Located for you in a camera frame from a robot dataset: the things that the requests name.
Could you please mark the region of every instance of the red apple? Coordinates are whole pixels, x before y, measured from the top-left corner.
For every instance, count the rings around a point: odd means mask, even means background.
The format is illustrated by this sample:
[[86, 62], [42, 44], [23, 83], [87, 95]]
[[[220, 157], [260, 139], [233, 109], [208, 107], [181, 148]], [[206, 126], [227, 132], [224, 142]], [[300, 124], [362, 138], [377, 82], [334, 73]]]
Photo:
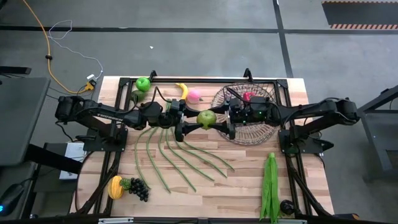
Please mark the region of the red apple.
[[245, 92], [243, 93], [243, 99], [250, 102], [250, 98], [255, 95], [253, 92]]

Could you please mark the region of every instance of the bunch of grapes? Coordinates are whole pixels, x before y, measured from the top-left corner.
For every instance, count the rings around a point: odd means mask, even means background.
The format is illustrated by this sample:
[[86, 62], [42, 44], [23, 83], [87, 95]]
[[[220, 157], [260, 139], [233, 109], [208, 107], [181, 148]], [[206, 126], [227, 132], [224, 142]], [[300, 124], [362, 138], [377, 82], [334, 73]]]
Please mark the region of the bunch of grapes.
[[139, 178], [132, 178], [131, 179], [131, 187], [129, 189], [130, 194], [136, 194], [141, 201], [148, 201], [149, 191], [148, 188], [145, 186], [144, 181]]

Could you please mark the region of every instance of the round wire basket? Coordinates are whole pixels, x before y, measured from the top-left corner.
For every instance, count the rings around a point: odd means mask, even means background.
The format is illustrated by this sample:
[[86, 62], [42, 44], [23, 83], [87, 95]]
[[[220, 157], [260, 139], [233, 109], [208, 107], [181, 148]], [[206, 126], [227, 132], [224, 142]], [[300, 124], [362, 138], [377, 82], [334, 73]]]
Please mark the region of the round wire basket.
[[[235, 90], [239, 95], [243, 97], [245, 92], [252, 92], [256, 96], [268, 97], [270, 101], [276, 103], [274, 85], [269, 83], [234, 83], [232, 85], [224, 86], [213, 98], [211, 107], [218, 106], [224, 102], [225, 99], [229, 99], [232, 94], [226, 90], [229, 87]], [[226, 114], [217, 114], [217, 122], [223, 122], [227, 119]], [[242, 145], [255, 145], [260, 144], [269, 139], [275, 132], [276, 127], [269, 126], [264, 123], [252, 123], [252, 124], [236, 124], [235, 126], [235, 139], [230, 140], [229, 137], [220, 131], [219, 134], [225, 139]]]

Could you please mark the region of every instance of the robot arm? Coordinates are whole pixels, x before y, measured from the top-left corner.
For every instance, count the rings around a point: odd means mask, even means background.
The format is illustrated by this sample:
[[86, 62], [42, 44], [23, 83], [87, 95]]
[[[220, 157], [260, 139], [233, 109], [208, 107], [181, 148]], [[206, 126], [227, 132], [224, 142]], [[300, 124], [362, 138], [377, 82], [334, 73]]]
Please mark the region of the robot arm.
[[[289, 131], [293, 133], [291, 137], [297, 139], [305, 138], [336, 124], [353, 125], [359, 120], [355, 103], [349, 99], [336, 98], [327, 98], [319, 103], [294, 107], [277, 106], [269, 98], [261, 96], [254, 96], [250, 101], [231, 98], [209, 110], [227, 115], [227, 121], [211, 124], [209, 127], [229, 135], [230, 139], [235, 138], [235, 127], [237, 126], [266, 123], [271, 126], [283, 125], [284, 127], [290, 120], [321, 116], [304, 126], [290, 127]], [[55, 117], [59, 122], [77, 121], [88, 128], [100, 131], [105, 129], [101, 127], [100, 121], [94, 116], [118, 121], [136, 130], [144, 129], [147, 124], [160, 128], [175, 127], [177, 140], [183, 141], [184, 135], [203, 126], [198, 123], [188, 123], [184, 121], [184, 117], [195, 117], [199, 113], [200, 111], [189, 108], [185, 100], [173, 99], [170, 109], [164, 112], [158, 102], [144, 103], [137, 109], [123, 111], [93, 100], [84, 100], [80, 96], [61, 96], [58, 99]]]

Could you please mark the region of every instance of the orange cable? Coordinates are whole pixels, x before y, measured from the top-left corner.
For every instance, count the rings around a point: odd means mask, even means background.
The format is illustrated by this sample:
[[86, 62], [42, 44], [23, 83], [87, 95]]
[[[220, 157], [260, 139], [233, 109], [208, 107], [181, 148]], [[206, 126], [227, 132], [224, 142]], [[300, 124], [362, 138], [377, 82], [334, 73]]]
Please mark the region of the orange cable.
[[[32, 13], [32, 15], [36, 18], [36, 21], [39, 23], [40, 27], [42, 28], [44, 37], [45, 37], [45, 39], [46, 39], [46, 41], [47, 41], [47, 55], [48, 55], [48, 56], [51, 56], [50, 41], [49, 41], [49, 37], [47, 37], [47, 34], [45, 33], [45, 29], [44, 29], [43, 24], [40, 22], [39, 18], [36, 16], [35, 12], [34, 12], [33, 9], [29, 6], [29, 4], [28, 4], [25, 0], [22, 0], [22, 1], [25, 3], [25, 5], [26, 5], [27, 8], [29, 9], [29, 11], [30, 11], [30, 12]], [[49, 69], [49, 74], [51, 75], [51, 77], [52, 77], [64, 90], [66, 90], [68, 93], [80, 94], [80, 93], [84, 93], [84, 92], [88, 91], [87, 89], [84, 89], [84, 90], [79, 91], [79, 92], [69, 90], [67, 87], [65, 87], [64, 85], [62, 85], [62, 83], [61, 83], [60, 81], [58, 81], [57, 78], [55, 78], [55, 76], [53, 75], [53, 73], [52, 73], [52, 71], [51, 71], [51, 66], [50, 66], [50, 59], [47, 59], [47, 67], [48, 67], [48, 69]]]

